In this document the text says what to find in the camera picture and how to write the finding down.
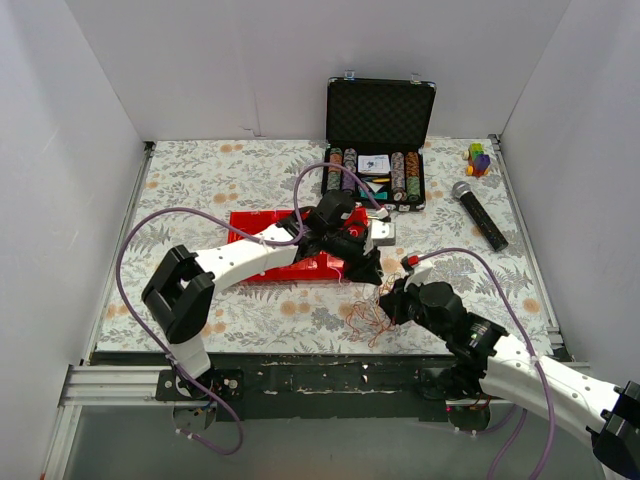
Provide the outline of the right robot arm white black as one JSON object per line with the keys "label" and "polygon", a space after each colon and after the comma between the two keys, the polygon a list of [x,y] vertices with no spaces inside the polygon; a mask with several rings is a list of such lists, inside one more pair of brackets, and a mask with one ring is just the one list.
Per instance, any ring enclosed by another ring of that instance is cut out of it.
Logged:
{"label": "right robot arm white black", "polygon": [[499,397],[546,418],[613,472],[638,478],[638,383],[619,386],[535,356],[504,327],[467,310],[445,282],[399,280],[379,305],[394,324],[413,322],[444,341],[456,359],[452,383],[460,395]]}

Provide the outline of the red plastic compartment bin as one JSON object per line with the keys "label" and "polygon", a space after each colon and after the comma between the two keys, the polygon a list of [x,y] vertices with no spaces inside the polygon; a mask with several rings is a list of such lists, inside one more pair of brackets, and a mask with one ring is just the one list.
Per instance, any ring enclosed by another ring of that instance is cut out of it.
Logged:
{"label": "red plastic compartment bin", "polygon": [[[292,210],[253,210],[232,211],[229,223],[246,233],[257,235],[271,224],[283,220],[293,213]],[[364,233],[369,220],[364,207],[357,206],[346,221],[349,234],[353,237]],[[344,262],[326,252],[307,258],[293,265],[270,269],[254,275],[248,282],[265,283],[274,281],[338,281],[344,273]]]}

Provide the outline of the orange rubber band tangle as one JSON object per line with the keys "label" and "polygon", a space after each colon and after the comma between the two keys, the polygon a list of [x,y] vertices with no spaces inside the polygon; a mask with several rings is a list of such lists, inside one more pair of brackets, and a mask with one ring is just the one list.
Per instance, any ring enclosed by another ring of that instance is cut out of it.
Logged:
{"label": "orange rubber band tangle", "polygon": [[394,330],[394,322],[380,306],[380,300],[391,292],[394,282],[399,278],[398,273],[391,274],[380,286],[374,286],[371,294],[363,296],[350,307],[345,325],[351,330],[351,339],[364,341],[372,349],[381,336]]}

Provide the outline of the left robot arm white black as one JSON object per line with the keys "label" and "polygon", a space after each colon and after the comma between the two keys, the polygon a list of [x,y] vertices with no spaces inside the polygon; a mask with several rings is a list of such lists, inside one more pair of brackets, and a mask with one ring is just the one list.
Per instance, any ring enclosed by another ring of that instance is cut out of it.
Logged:
{"label": "left robot arm white black", "polygon": [[178,387],[188,398],[200,400],[212,390],[201,332],[217,294],[322,252],[342,261],[344,279],[381,284],[378,248],[393,239],[395,230],[385,209],[366,222],[355,218],[356,209],[349,195],[330,191],[317,205],[293,211],[255,235],[243,233],[240,240],[212,249],[191,252],[179,245],[169,250],[141,300],[164,333],[180,373]]}

